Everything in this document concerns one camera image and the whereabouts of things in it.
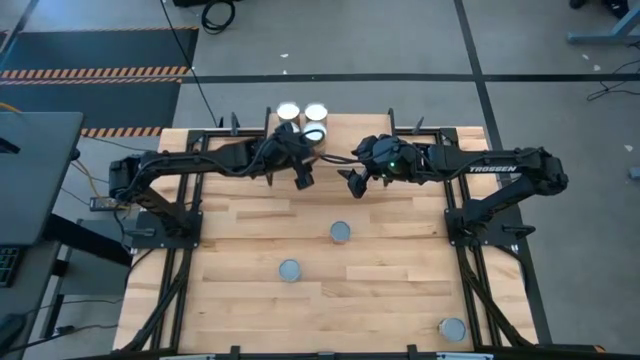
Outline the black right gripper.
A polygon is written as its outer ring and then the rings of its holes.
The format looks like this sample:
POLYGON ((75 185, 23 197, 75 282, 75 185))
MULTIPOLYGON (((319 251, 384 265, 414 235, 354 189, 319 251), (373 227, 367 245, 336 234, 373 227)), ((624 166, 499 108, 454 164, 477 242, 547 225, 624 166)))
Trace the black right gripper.
POLYGON ((380 141, 379 136, 369 136, 363 139, 353 151, 356 158, 347 158, 333 155, 333 159, 341 164, 354 164, 358 161, 364 169, 358 172, 356 169, 339 169, 338 174, 348 181, 348 187, 354 198, 360 199, 367 190, 368 182, 373 179, 378 181, 382 177, 380 166, 376 163, 374 153, 376 144, 380 141))

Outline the can with shiny lid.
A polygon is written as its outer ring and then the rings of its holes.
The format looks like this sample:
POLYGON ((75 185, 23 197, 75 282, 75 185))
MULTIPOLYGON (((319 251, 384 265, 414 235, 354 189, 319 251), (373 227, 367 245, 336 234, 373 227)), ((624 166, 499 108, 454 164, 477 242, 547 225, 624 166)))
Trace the can with shiny lid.
POLYGON ((322 103, 309 103, 304 110, 307 122, 325 123, 328 116, 328 109, 322 103))

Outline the peaches can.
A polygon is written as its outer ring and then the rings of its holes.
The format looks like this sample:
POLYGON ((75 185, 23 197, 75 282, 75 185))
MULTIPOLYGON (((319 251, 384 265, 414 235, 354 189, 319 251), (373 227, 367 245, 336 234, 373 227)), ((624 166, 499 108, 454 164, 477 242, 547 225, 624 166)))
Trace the peaches can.
POLYGON ((276 107, 276 115, 281 123, 291 122, 300 126, 300 108, 295 102, 281 102, 276 107))

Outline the oranges can with teal label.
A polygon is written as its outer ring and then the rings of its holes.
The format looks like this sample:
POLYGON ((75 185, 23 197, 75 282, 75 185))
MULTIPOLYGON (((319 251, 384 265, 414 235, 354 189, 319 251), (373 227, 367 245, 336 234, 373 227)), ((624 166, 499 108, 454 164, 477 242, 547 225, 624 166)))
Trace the oranges can with teal label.
POLYGON ((330 236, 335 244, 346 244, 351 237, 351 228, 344 221, 336 221, 330 227, 330 236))

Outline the large red corn can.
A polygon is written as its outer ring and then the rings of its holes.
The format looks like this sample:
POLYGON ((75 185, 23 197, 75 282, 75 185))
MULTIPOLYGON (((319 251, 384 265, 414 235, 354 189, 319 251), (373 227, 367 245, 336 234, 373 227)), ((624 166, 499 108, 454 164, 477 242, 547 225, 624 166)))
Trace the large red corn can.
POLYGON ((444 318, 438 324, 440 335, 448 342, 462 342, 466 337, 466 325, 463 320, 455 317, 444 318))

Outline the black USB hub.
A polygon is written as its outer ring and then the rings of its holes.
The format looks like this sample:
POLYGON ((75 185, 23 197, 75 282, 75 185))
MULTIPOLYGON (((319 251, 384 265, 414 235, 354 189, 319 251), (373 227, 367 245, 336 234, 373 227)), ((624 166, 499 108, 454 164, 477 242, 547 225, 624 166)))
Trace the black USB hub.
POLYGON ((91 197, 89 200, 90 212, 118 211, 121 206, 112 198, 91 197))

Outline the black hazard-striped floor mat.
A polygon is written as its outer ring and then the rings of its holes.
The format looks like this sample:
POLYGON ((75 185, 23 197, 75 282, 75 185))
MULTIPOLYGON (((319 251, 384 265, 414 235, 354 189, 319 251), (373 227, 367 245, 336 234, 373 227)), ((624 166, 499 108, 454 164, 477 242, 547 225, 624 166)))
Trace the black hazard-striped floor mat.
POLYGON ((189 72, 195 27, 22 32, 0 79, 165 77, 189 72))
POLYGON ((151 137, 170 128, 178 78, 0 81, 0 103, 24 112, 80 112, 87 137, 151 137))

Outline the black desk base beam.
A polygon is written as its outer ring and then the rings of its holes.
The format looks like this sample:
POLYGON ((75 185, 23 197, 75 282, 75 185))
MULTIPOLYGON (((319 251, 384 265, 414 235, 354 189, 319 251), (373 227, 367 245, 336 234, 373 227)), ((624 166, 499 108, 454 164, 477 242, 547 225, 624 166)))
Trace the black desk base beam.
POLYGON ((42 238, 123 266, 131 265, 132 256, 119 242, 55 214, 49 216, 42 238))

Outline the grey desk top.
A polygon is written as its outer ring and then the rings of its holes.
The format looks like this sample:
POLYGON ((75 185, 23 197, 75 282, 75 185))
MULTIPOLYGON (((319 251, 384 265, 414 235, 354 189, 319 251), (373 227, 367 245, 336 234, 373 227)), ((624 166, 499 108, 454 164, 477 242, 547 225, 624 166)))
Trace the grey desk top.
POLYGON ((0 113, 0 245, 31 246, 41 238, 76 149, 79 112, 0 113))

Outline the grey metal table foot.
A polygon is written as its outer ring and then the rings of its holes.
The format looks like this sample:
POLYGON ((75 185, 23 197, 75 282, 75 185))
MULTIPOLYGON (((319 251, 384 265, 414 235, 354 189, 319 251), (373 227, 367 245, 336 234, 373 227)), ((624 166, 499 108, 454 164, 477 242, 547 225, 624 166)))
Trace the grey metal table foot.
POLYGON ((608 33, 580 35, 569 32, 566 39, 570 44, 631 45, 640 42, 640 34, 631 34, 638 26, 640 26, 640 3, 638 3, 636 7, 631 8, 608 33))

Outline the person's black shoe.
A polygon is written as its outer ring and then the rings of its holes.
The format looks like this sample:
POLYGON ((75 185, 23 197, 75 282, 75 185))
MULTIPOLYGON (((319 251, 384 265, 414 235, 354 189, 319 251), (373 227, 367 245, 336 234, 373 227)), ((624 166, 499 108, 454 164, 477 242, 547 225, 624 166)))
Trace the person's black shoe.
POLYGON ((628 0, 602 0, 602 4, 617 19, 622 19, 629 12, 628 0))

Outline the dark grey side desk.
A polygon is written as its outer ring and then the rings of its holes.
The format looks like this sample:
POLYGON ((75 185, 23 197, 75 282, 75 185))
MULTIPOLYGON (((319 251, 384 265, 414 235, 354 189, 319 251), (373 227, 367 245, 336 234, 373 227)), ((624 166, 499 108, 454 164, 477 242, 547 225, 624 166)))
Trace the dark grey side desk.
POLYGON ((11 287, 0 288, 0 319, 7 314, 23 314, 26 323, 21 334, 7 348, 0 349, 0 360, 20 360, 29 341, 36 310, 41 306, 60 246, 43 242, 23 249, 17 275, 11 287))

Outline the backlit keyboard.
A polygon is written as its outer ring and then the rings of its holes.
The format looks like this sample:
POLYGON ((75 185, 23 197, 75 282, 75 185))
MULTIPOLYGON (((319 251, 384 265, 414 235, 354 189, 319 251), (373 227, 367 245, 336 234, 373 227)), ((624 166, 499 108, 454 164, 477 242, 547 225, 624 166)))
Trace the backlit keyboard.
POLYGON ((12 286, 23 255, 19 247, 0 246, 0 288, 12 286))

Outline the wooden shelf with black frame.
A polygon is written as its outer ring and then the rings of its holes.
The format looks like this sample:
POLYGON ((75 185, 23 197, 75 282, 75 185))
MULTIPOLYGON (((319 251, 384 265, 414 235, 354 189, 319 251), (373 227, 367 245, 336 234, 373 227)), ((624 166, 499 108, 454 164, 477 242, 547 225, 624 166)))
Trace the wooden shelf with black frame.
MULTIPOLYGON (((266 120, 267 134, 271 134, 275 128, 280 125, 280 119, 275 113, 275 110, 269 111, 269 116, 266 120)), ((325 142, 326 153, 331 155, 338 155, 345 158, 355 158, 351 154, 351 151, 356 149, 362 139, 368 136, 378 136, 381 134, 391 134, 392 125, 388 114, 335 114, 328 115, 326 120, 326 127, 328 130, 328 138, 325 142)), ((313 165, 312 176, 316 185, 321 182, 322 177, 338 177, 341 179, 335 170, 337 169, 350 169, 362 168, 361 165, 336 165, 325 162, 324 160, 318 160, 313 165)), ((272 185, 276 185, 276 181, 288 181, 289 184, 295 190, 295 172, 292 169, 277 172, 273 175, 272 185)))

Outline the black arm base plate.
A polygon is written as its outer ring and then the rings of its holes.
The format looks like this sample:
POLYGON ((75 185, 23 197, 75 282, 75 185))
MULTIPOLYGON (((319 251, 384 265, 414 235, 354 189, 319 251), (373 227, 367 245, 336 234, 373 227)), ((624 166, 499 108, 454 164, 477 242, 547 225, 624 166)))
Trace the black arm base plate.
POLYGON ((202 220, 202 212, 187 212, 182 224, 141 212, 135 228, 128 230, 128 234, 134 248, 195 249, 201 239, 202 220))
POLYGON ((474 236, 464 234, 456 225, 457 216, 461 210, 446 209, 444 219, 448 232, 449 241, 454 246, 469 246, 479 244, 485 245, 514 245, 517 243, 516 234, 508 232, 507 227, 518 227, 522 225, 521 212, 518 207, 511 207, 495 215, 486 225, 485 229, 480 229, 474 236))

